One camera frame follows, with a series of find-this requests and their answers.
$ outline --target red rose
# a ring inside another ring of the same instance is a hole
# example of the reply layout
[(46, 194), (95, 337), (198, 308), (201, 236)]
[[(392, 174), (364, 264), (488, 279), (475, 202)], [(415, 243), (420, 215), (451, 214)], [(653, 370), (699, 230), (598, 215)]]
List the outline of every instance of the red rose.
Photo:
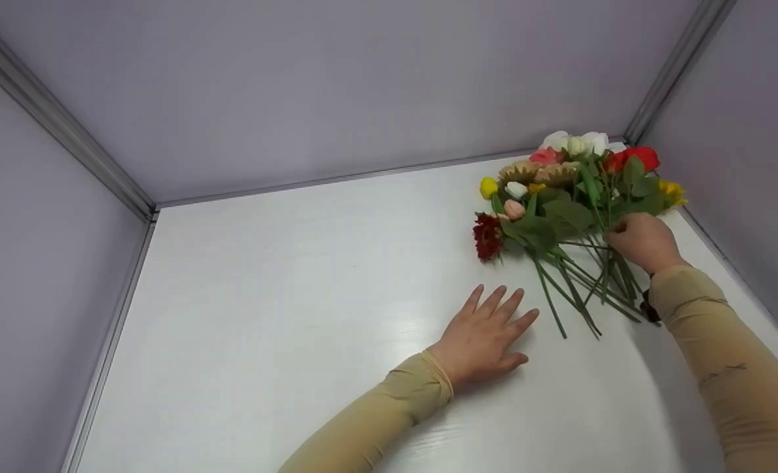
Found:
[(476, 255), (479, 259), (490, 261), (491, 258), (496, 257), (502, 249), (500, 219), (493, 215), (476, 214), (473, 239), (476, 240)]
[(605, 159), (605, 171), (608, 173), (622, 173), (625, 163), (631, 159), (631, 156), (637, 156), (646, 167), (646, 173), (656, 170), (660, 166), (660, 160), (657, 158), (657, 152), (649, 146), (635, 146), (626, 148), (620, 152), (611, 153)]

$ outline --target light purple wall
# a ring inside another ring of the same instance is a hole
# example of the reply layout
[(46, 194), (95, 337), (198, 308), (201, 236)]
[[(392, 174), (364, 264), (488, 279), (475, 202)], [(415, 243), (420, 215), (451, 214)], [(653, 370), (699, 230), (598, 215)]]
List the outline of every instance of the light purple wall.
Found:
[(0, 0), (155, 200), (622, 134), (697, 0)]
[(739, 2), (646, 144), (778, 320), (778, 2)]
[(0, 89), (0, 473), (56, 473), (144, 225)]

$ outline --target white tulip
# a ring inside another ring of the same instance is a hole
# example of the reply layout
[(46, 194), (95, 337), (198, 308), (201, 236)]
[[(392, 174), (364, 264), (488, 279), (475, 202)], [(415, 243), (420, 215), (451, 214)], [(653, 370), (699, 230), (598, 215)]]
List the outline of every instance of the white tulip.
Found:
[(521, 183), (511, 181), (506, 185), (506, 192), (508, 192), (511, 197), (520, 200), (520, 198), (524, 197), (524, 195), (529, 192), (529, 189)]
[(544, 138), (544, 142), (541, 144), (540, 149), (545, 150), (548, 147), (551, 147), (551, 149), (559, 152), (567, 147), (567, 138), (569, 138), (569, 133), (566, 131), (556, 131)]
[(592, 149), (593, 152), (599, 156), (605, 153), (608, 144), (610, 144), (607, 138), (607, 133), (597, 133), (595, 131), (591, 131), (581, 135), (581, 138), (587, 143), (588, 150)]

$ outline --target hand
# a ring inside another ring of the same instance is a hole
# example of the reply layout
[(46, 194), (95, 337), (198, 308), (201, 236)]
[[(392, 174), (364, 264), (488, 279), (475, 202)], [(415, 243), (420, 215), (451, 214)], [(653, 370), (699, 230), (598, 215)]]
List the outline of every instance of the hand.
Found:
[(455, 390), (469, 383), (496, 380), (529, 361), (524, 353), (508, 353), (508, 348), (538, 318), (538, 309), (509, 323), (523, 300), (523, 290), (518, 288), (499, 306), (506, 295), (506, 287), (500, 286), (477, 308), (483, 290), (481, 284), (473, 290), (441, 340), (428, 348)]
[(607, 242), (650, 275), (671, 266), (689, 266), (680, 257), (670, 228), (649, 214), (629, 214), (608, 233)]

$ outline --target yellow tulip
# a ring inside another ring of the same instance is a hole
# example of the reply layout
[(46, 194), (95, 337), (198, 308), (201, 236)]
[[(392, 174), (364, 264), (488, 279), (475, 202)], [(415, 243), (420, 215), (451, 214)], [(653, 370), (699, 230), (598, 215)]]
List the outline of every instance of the yellow tulip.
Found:
[(482, 179), (482, 182), (479, 183), (479, 194), (482, 194), (482, 197), (485, 200), (491, 200), (491, 196), (496, 194), (499, 190), (500, 187), (497, 186), (493, 177), (485, 177)]

